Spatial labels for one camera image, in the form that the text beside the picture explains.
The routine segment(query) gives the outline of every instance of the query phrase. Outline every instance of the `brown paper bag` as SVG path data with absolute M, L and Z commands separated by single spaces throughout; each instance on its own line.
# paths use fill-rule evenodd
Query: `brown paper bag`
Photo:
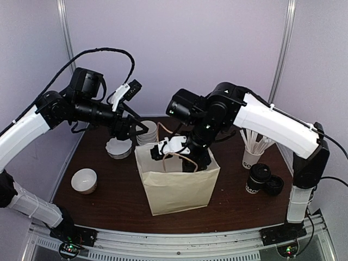
M 152 215 L 162 215 L 206 207 L 212 196 L 220 167 L 212 152 L 212 163 L 204 171 L 182 171 L 182 160 L 176 156 L 162 161 L 151 159 L 150 149 L 155 144 L 135 148 L 136 163 L 144 185 Z

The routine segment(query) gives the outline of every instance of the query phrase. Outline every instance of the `wooden table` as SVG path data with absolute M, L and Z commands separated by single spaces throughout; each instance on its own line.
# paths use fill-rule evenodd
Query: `wooden table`
M 168 117 L 152 120 L 169 129 L 178 125 Z M 134 153 L 123 160 L 110 158 L 105 150 L 109 139 L 103 127 L 84 134 L 55 196 L 54 203 L 67 208 L 78 225 L 139 233 L 202 233 L 263 227 L 285 220 L 292 177 L 275 145 L 260 162 L 283 178 L 285 186 L 280 195 L 246 192 L 248 170 L 241 165 L 244 144 L 237 133 L 210 147 L 221 170 L 207 207 L 152 216 Z M 98 187 L 90 195 L 81 195 L 70 185 L 73 174 L 83 168 L 91 168 L 98 175 Z

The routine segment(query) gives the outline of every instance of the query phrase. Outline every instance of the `white robotic arm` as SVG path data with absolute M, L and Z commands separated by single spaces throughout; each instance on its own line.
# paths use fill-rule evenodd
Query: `white robotic arm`
M 206 97 L 180 89 L 166 113 L 179 119 L 181 124 L 193 125 L 193 129 L 155 145 L 151 150 L 155 160 L 161 160 L 168 152 L 180 153 L 194 161 L 199 170 L 204 170 L 210 164 L 207 148 L 219 132 L 232 125 L 255 131 L 293 150 L 294 180 L 285 223 L 301 229 L 312 190 L 318 184 L 330 154 L 327 142 L 320 135 L 324 133 L 321 124 L 296 121 L 248 88 L 231 83 L 220 83 Z M 193 169 L 193 164 L 183 159 L 183 171 Z
M 147 127 L 131 115 L 122 117 L 124 110 L 134 112 L 123 102 L 129 101 L 141 85 L 136 80 L 123 84 L 115 92 L 117 106 L 106 105 L 101 100 L 92 100 L 98 93 L 100 83 L 103 83 L 101 77 L 97 72 L 77 68 L 70 85 L 62 94 L 55 91 L 43 94 L 22 118 L 13 122 L 0 136 L 0 207 L 17 210 L 44 222 L 52 229 L 51 234 L 63 242 L 80 243 L 81 237 L 84 245 L 93 245 L 96 231 L 76 227 L 64 208 L 26 191 L 5 171 L 5 167 L 33 140 L 65 120 L 69 123 L 84 121 L 94 126 L 107 126 L 110 135 L 118 139 L 146 133 Z M 140 126 L 142 130 L 132 132 L 131 126 L 134 125 Z

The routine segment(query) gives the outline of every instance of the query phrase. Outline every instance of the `white wall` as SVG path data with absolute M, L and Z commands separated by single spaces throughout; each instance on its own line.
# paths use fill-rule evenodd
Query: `white wall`
M 24 110 L 67 62 L 57 3 L 0 1 L 0 129 Z M 58 78 L 61 90 L 70 80 Z M 34 141 L 6 168 L 24 188 L 49 200 L 58 174 L 76 143 L 67 124 Z M 30 220 L 0 209 L 0 260 L 18 260 Z
M 319 121 L 326 134 L 348 148 L 348 2 L 298 0 L 293 36 L 276 106 L 307 122 Z M 348 162 L 329 142 L 324 175 L 348 181 Z M 347 260 L 348 188 L 324 180 L 312 209 L 321 208 L 339 260 Z
M 206 95 L 229 81 L 268 98 L 287 1 L 66 1 L 75 53 L 124 48 L 143 89 L 131 101 L 141 115 L 164 115 L 180 88 Z M 77 65 L 105 74 L 109 92 L 123 83 L 127 57 L 93 54 Z

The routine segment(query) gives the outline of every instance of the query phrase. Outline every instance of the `coffee cup lid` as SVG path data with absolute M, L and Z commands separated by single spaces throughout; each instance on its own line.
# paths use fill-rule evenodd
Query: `coffee cup lid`
M 266 182 L 271 177 L 271 170 L 266 164 L 258 163 L 250 168 L 250 176 L 256 182 Z
M 272 175 L 271 178 L 264 185 L 263 189 L 267 194 L 277 196 L 282 192 L 283 187 L 283 179 L 281 177 Z

